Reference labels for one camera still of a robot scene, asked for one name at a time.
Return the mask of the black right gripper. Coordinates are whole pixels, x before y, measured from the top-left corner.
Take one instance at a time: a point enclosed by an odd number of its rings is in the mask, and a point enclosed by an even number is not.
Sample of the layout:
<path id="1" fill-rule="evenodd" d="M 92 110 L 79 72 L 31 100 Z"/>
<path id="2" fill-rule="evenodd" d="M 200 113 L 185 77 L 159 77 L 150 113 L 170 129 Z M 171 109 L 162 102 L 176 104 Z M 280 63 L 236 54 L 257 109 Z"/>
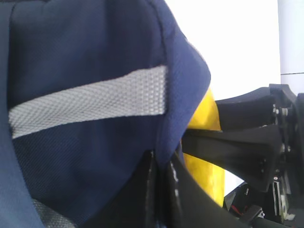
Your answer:
<path id="1" fill-rule="evenodd" d="M 270 84 L 216 105 L 223 131 L 187 130 L 182 149 L 193 146 L 195 137 L 206 138 L 204 145 L 210 143 L 218 166 L 268 191 L 248 200 L 262 208 L 260 215 L 247 216 L 252 228 L 302 228 L 304 95 L 295 95 L 288 85 Z"/>

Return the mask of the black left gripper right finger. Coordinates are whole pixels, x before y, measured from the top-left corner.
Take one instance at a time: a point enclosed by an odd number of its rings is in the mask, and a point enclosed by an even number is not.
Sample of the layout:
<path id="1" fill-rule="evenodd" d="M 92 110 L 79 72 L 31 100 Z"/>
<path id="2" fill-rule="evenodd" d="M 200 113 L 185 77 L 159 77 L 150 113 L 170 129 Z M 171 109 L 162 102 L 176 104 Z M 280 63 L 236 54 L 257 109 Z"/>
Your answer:
<path id="1" fill-rule="evenodd" d="M 176 153 L 166 167 L 169 228 L 238 228 L 240 222 L 215 203 L 192 178 Z"/>

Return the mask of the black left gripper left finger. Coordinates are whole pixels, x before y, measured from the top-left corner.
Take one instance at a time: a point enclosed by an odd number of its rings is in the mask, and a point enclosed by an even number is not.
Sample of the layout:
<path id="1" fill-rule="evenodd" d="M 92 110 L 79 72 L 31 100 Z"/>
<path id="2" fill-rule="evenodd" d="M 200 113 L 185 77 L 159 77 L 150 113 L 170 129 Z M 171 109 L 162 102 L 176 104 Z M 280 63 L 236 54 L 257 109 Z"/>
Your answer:
<path id="1" fill-rule="evenodd" d="M 154 228 L 157 165 L 153 151 L 144 152 L 131 178 L 84 228 Z"/>

